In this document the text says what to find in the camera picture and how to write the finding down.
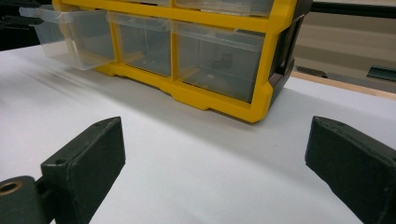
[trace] white table surface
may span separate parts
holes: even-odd
[[[88,126],[121,116],[127,161],[92,223],[361,223],[305,166],[311,119],[396,148],[395,101],[298,78],[246,124],[40,47],[2,51],[0,64],[0,180],[38,179],[40,163]]]

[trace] black plastic part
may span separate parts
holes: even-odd
[[[89,223],[125,164],[120,118],[93,124],[41,164],[0,183],[0,223]]]
[[[40,7],[36,0],[0,0],[0,7]]]
[[[120,118],[93,124],[41,164],[63,223],[89,223],[125,163]]]
[[[311,11],[350,16],[396,19],[396,7],[314,2]]]
[[[373,66],[370,68],[367,77],[375,77],[379,79],[384,79],[386,81],[396,82],[396,69],[386,68],[380,66]]]
[[[304,73],[304,74],[308,74],[314,77],[324,77],[324,78],[328,78],[327,73],[323,72],[323,71],[319,71],[316,69],[312,69],[312,68],[307,68],[307,67],[302,67],[302,66],[295,66],[296,71]]]
[[[396,223],[396,151],[345,123],[314,117],[306,165],[364,223]]]
[[[0,223],[48,223],[32,177],[19,176],[0,183]]]
[[[313,0],[297,0],[296,8],[294,9],[293,20],[296,20],[310,11]]]
[[[25,0],[23,2],[26,2],[23,5],[24,7],[39,7],[40,5],[51,4],[51,0]],[[22,28],[18,27],[18,29],[2,29],[9,28],[9,25],[6,25],[1,18],[4,16],[20,16],[19,7],[22,7],[22,5],[20,3],[15,5],[13,0],[0,0],[0,50],[18,49],[40,44],[35,29],[32,29],[33,27],[23,26]]]
[[[39,25],[43,23],[39,18],[5,16],[0,20],[0,28],[11,29],[30,29],[31,25]]]
[[[274,88],[270,105],[274,103],[276,97],[280,94],[286,84],[286,81],[290,77],[294,66],[294,46],[297,41],[301,25],[303,24],[303,20],[304,17],[300,17],[298,20],[294,21],[288,29],[279,35],[270,72],[272,75],[268,79],[269,83]]]

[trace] plastic drawer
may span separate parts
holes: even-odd
[[[127,0],[128,2],[148,3],[160,7],[169,7],[170,0]]]
[[[176,0],[178,7],[268,16],[274,0]]]
[[[171,76],[170,21],[109,12],[109,21],[119,26],[117,37],[121,60],[152,73]]]
[[[44,21],[35,31],[47,57],[81,70],[114,61],[105,10],[61,12],[43,6],[21,7],[20,13]]]
[[[250,102],[263,34],[175,22],[177,71],[184,82]]]

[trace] yellow frame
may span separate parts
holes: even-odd
[[[170,77],[158,76],[123,64],[120,59],[119,43],[116,37],[117,27],[112,23],[110,23],[110,29],[113,35],[116,60],[114,63],[96,68],[98,71],[109,76],[129,77],[149,84],[168,92],[177,101],[202,110],[212,108],[248,122],[256,122],[263,119],[269,109],[274,91],[268,82],[268,77],[276,51],[276,43],[279,34],[291,25],[297,0],[274,0],[273,9],[269,17],[240,17],[178,8],[175,5],[175,0],[170,1],[170,7],[156,7],[114,0],[53,0],[52,3],[53,5],[71,5],[81,8],[101,8],[109,11],[168,18],[178,21],[191,21],[224,28],[239,28],[265,33],[262,56],[251,103],[194,87],[179,80],[177,78],[177,36],[175,34],[171,35],[172,76]]]

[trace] screw hole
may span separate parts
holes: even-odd
[[[66,162],[65,159],[59,159],[59,160],[56,160],[56,161],[55,161],[55,164],[57,164],[57,165],[62,165],[62,164],[65,163],[65,162]]]
[[[4,184],[0,187],[0,196],[12,193],[22,186],[21,181],[14,181]]]

